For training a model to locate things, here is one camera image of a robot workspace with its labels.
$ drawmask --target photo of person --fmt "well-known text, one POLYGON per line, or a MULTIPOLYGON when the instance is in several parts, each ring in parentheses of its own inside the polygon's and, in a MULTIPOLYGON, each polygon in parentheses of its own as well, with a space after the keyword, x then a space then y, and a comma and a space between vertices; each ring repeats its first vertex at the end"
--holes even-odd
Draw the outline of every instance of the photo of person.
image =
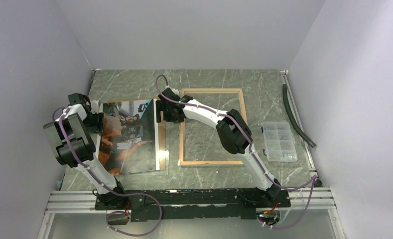
POLYGON ((160 169, 155 99, 103 104, 98 159, 113 175, 160 169))

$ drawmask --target black tube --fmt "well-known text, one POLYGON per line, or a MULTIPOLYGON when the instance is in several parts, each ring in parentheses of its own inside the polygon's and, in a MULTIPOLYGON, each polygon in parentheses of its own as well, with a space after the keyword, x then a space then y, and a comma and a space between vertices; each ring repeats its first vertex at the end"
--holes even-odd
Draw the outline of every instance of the black tube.
POLYGON ((303 140, 305 140, 309 144, 309 146, 314 148, 316 144, 307 135, 305 135, 305 133, 299 128, 299 126, 296 123, 296 120, 294 119, 293 113, 291 112, 290 103, 287 97, 286 84, 283 84, 283 104, 284 104, 284 108, 286 109, 287 116, 289 117, 290 123, 293 126, 294 130, 303 138, 303 140))

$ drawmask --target marble surface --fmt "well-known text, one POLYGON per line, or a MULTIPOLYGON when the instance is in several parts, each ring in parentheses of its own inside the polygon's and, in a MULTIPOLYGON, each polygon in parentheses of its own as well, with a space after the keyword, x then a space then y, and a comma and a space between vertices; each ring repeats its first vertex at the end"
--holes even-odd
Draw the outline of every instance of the marble surface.
MULTIPOLYGON (((91 99, 107 102, 110 100, 136 99, 158 95, 154 80, 164 74, 170 86, 182 88, 242 88, 244 93, 248 125, 258 152, 262 152, 264 139, 260 123, 263 121, 288 121, 282 103, 282 80, 277 70, 103 70, 97 71, 89 96, 91 99)), ((164 82, 159 81, 164 89, 164 82)), ((213 107, 236 107, 233 97, 211 96, 198 98, 201 103, 213 107)), ((206 152, 219 152, 218 136, 210 131, 196 130, 189 134, 202 142, 200 147, 187 149, 185 156, 190 160, 208 157, 206 152)), ((237 188, 253 187, 251 175, 243 166, 178 166, 179 124, 168 123, 166 144, 169 152, 168 169, 133 175, 117 176, 126 189, 192 189, 192 188, 237 188)), ((306 151, 300 137, 293 131, 296 140, 298 160, 292 163, 269 162, 260 155, 269 171, 284 186, 299 186, 309 180, 309 166, 306 151)), ((61 190, 92 190, 89 180, 76 171, 67 168, 61 190)))

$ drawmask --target wooden frame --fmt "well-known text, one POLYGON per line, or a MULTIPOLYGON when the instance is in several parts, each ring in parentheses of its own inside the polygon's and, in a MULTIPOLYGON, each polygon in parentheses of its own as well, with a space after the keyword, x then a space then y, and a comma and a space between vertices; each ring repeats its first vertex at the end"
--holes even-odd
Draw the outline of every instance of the wooden frame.
MULTIPOLYGON (((243 91, 241 88, 193 88, 193 89, 182 89, 181 95, 186 94, 238 94, 240 103, 240 113, 243 120, 248 123, 246 117, 245 101, 243 99, 243 91)), ((180 124, 180 144, 179 144, 179 166, 201 166, 201 165, 243 165, 239 161, 184 161, 184 137, 185 137, 185 122, 180 124)))
MULTIPOLYGON (((141 98, 141 99, 121 99, 121 100, 110 100, 107 103, 116 103, 116 102, 124 102, 124 101, 139 101, 139 100, 157 100, 158 98, 141 98)), ((158 158, 159 158, 159 170, 165 170, 166 167, 166 134, 165 134, 165 121, 161 121, 158 123, 158 158)))

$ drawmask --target glass pane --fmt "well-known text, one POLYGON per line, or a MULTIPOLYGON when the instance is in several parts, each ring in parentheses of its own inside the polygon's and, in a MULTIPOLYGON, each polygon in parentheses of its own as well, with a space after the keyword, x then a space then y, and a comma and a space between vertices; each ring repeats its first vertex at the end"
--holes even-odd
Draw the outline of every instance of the glass pane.
MULTIPOLYGON (((293 223, 301 210, 292 210, 282 225, 293 223)), ((49 239, 124 239, 125 235, 107 229, 105 214, 58 214, 54 218, 49 239)), ((156 221, 116 226, 128 233, 140 234, 150 230, 156 221)), ((146 239, 333 239, 333 228, 327 210, 309 210, 302 221, 286 230, 262 228, 256 220, 239 218, 163 220, 146 239)))

